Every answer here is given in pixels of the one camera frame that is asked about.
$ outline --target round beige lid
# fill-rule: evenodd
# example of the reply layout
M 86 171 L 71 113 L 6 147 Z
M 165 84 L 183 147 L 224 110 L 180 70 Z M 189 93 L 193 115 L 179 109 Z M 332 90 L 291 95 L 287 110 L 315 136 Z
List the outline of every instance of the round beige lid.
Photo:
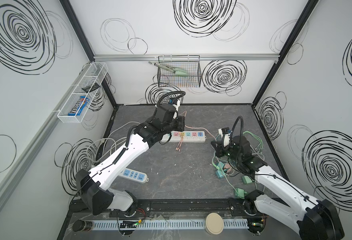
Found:
M 220 234 L 224 229 L 224 221 L 217 213 L 210 213 L 205 219 L 205 228 L 209 233 Z

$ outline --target robotic arm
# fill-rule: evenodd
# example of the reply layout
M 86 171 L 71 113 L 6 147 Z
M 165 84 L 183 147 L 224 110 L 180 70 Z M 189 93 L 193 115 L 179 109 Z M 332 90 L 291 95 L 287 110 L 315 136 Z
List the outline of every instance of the robotic arm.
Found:
M 125 145 L 90 171 L 82 169 L 77 172 L 79 195 L 93 215 L 98 215 L 105 209 L 120 209 L 126 215 L 134 213 L 135 197 L 127 191 L 111 189 L 110 185 L 124 168 L 159 142 L 165 134 L 184 131 L 184 116 L 178 116 L 179 98 L 184 95 L 184 91 L 162 95 L 153 116 L 129 129 Z
M 240 135 L 232 137 L 241 120 Z M 286 204 L 254 190 L 246 195 L 244 210 L 249 215 L 267 214 L 293 229 L 303 240 L 339 240 L 344 237 L 335 206 L 327 199 L 320 201 L 292 185 L 277 174 L 266 162 L 252 155 L 250 143 L 243 136 L 243 119 L 238 117 L 232 130 L 219 129 L 221 141 L 212 141 L 216 156 L 228 156 L 239 171 L 265 185 Z

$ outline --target white power strip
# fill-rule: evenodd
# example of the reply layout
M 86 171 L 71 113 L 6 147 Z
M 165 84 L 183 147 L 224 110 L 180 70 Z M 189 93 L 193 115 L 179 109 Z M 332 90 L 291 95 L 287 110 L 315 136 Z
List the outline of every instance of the white power strip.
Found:
M 205 142 L 205 132 L 204 131 L 184 131 L 184 132 L 171 132 L 172 137 L 169 142 L 179 142 L 182 136 L 182 142 Z M 161 143 L 168 141 L 169 134 L 165 134 Z
M 149 178 L 145 173 L 132 170 L 129 168 L 125 168 L 124 170 L 122 170 L 118 176 L 135 182 L 139 182 L 139 183 L 146 183 L 149 181 Z

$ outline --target power strip with colorful sockets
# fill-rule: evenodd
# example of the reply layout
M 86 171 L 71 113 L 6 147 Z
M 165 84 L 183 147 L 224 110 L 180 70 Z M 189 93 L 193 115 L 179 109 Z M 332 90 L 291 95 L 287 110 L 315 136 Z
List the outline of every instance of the power strip with colorful sockets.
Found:
M 124 170 L 122 170 L 118 176 L 135 182 L 139 182 L 139 183 L 146 183 L 149 181 L 149 178 L 145 173 L 132 170 L 129 168 L 125 168 Z
M 172 131 L 172 137 L 169 142 L 179 142 L 182 137 L 182 142 L 205 142 L 205 132 L 204 131 Z M 161 139 L 161 143 L 168 141 L 169 134 L 165 134 L 163 139 Z

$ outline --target white wire basket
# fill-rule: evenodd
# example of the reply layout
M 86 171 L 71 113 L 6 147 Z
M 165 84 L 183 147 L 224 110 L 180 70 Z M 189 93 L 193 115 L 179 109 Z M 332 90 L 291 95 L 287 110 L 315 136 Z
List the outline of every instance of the white wire basket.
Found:
M 102 88 L 102 81 L 108 71 L 106 63 L 90 63 L 88 70 L 82 76 L 80 82 L 60 109 L 57 117 L 64 123 L 81 123 L 93 101 L 97 91 Z

